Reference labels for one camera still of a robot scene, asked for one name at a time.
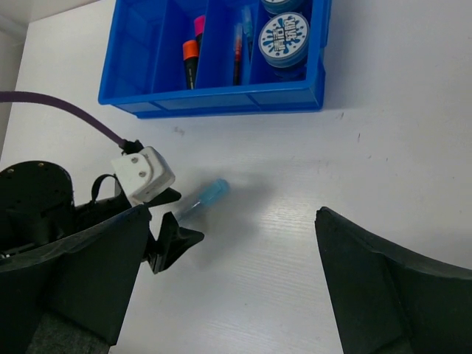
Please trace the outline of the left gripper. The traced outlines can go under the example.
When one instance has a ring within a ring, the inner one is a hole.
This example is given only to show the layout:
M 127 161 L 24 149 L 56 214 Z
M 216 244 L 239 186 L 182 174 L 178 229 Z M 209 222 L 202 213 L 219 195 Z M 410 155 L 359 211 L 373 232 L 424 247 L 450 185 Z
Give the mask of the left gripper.
M 98 200 L 100 188 L 104 180 L 112 178 L 115 182 L 115 196 Z M 181 199 L 181 193 L 167 188 L 151 201 L 148 207 L 158 207 L 171 204 Z M 91 187 L 91 200 L 76 206 L 74 211 L 74 234 L 89 229 L 109 218 L 130 209 L 131 205 L 125 196 L 118 178 L 115 175 L 101 175 L 96 178 Z M 202 232 L 179 226 L 172 212 L 167 212 L 162 218 L 162 224 L 157 239 L 148 232 L 145 253 L 142 262 L 147 262 L 154 274 L 161 273 L 171 267 L 188 249 L 204 239 Z

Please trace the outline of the pink highlighter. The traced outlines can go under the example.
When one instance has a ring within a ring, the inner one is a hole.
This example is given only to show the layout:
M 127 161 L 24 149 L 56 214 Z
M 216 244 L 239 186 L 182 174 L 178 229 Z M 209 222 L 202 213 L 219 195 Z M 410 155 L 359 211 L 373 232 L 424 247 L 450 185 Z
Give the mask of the pink highlighter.
M 205 20 L 205 15 L 200 15 L 194 20 L 195 40 L 199 49 L 201 48 L 201 42 L 203 39 Z

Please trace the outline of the red gel pen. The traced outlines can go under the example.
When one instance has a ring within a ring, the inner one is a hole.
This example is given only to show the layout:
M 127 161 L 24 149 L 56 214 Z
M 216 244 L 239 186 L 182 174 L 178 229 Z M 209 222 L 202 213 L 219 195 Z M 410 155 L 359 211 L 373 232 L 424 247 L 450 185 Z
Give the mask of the red gel pen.
M 243 27 L 241 23 L 237 23 L 235 26 L 235 39 L 234 39 L 234 68 L 233 68 L 233 85 L 234 86 L 240 85 L 242 45 L 243 45 Z

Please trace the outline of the orange highlighter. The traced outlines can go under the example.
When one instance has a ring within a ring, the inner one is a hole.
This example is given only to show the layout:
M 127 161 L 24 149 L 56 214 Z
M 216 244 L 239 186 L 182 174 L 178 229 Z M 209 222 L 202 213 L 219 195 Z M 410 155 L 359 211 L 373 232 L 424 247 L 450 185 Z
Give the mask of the orange highlighter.
M 182 49 L 187 88 L 194 89 L 199 59 L 198 43 L 196 40 L 186 41 L 183 43 Z

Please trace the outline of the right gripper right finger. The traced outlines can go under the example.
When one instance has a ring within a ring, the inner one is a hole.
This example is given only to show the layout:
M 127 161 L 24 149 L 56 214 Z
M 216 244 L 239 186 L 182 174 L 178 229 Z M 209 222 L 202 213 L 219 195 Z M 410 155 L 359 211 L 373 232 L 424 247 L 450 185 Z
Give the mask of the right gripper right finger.
M 344 353 L 470 353 L 471 270 L 322 207 L 316 239 Z

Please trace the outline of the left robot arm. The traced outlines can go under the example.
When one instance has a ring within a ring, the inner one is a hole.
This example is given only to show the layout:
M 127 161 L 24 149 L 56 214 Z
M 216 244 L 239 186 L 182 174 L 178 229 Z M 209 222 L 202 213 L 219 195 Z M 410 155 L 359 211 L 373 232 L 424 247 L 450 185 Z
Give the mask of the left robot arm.
M 1 258 L 48 245 L 130 209 L 119 183 L 115 184 L 114 197 L 98 198 L 106 178 L 97 177 L 91 200 L 76 206 L 71 177 L 57 164 L 30 161 L 2 170 Z M 142 261 L 158 274 L 203 239 L 203 233 L 180 226 L 168 212 L 162 218 L 159 236 L 148 234 Z

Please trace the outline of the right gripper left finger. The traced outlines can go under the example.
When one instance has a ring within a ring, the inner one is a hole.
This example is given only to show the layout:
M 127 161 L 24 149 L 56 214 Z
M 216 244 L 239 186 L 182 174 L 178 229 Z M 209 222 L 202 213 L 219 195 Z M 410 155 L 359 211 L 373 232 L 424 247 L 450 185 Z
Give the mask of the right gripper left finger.
M 148 239 L 150 213 L 102 223 L 1 260 L 2 353 L 107 353 Z

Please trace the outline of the light blue highlighter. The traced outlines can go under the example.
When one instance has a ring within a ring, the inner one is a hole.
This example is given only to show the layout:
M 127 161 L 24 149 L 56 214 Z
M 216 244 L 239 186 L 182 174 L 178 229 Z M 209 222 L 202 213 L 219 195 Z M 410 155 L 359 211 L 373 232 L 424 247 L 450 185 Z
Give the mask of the light blue highlighter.
M 216 179 L 212 183 L 189 195 L 178 208 L 176 220 L 184 223 L 196 215 L 213 207 L 222 198 L 229 194 L 230 186 L 226 179 Z

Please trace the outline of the blue gel pen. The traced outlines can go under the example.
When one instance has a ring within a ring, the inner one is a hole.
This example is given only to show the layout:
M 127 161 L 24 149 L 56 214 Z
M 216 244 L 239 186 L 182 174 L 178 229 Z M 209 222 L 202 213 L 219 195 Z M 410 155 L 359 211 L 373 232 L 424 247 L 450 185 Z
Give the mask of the blue gel pen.
M 245 6 L 242 9 L 242 20 L 243 33 L 246 36 L 246 42 L 248 47 L 248 55 L 249 59 L 251 59 L 254 45 L 254 28 L 252 23 L 251 9 L 249 6 Z

